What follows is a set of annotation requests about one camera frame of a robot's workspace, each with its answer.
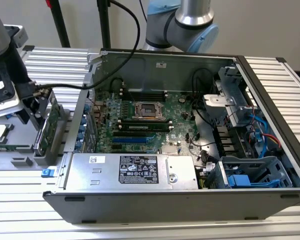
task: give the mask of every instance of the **motherboard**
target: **motherboard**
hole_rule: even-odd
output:
[[[189,138],[197,133],[192,101],[184,92],[96,93],[96,153],[193,156]]]

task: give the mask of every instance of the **metal case panel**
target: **metal case panel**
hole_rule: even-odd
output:
[[[78,224],[265,219],[300,202],[300,193],[46,193],[43,198],[64,220]],[[65,201],[65,197],[81,201]]]

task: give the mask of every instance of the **blue tab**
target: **blue tab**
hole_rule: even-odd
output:
[[[42,172],[41,172],[41,177],[42,178],[53,178],[54,177],[54,173],[55,173],[55,170],[53,169],[42,169]]]

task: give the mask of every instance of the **blue plastic latch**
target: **blue plastic latch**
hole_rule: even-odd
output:
[[[76,142],[75,142],[75,145],[74,145],[74,149],[75,149],[75,150],[78,150],[78,149],[80,149],[81,147],[82,147],[82,142],[76,141]]]
[[[228,182],[232,188],[247,188],[251,187],[248,175],[231,175],[228,176]]]
[[[255,138],[256,138],[256,140],[257,140],[258,142],[261,142],[261,141],[262,141],[262,136],[261,136],[260,129],[256,129],[256,130],[255,130],[254,136],[255,136]]]
[[[43,169],[42,172],[41,172],[41,177],[42,178],[53,178],[54,177],[54,173],[55,173],[55,170],[53,169]]]
[[[86,124],[87,123],[87,119],[85,119],[84,117],[81,118],[80,124]]]
[[[78,132],[79,132],[79,133],[82,133],[82,132],[84,132],[85,130],[86,130],[86,127],[83,126],[83,125],[81,125],[81,126],[79,126]]]
[[[80,141],[82,139],[84,139],[85,135],[83,135],[82,133],[78,133],[78,135],[76,136],[76,140]]]
[[[84,105],[83,113],[87,114],[90,111],[90,106],[88,104]]]

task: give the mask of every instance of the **robotic arm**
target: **robotic arm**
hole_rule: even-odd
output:
[[[53,92],[37,90],[28,77],[16,49],[27,39],[22,26],[3,25],[0,20],[0,117],[15,113],[24,124],[31,120],[39,129]]]
[[[211,0],[152,0],[147,11],[144,50],[204,53],[216,40]]]

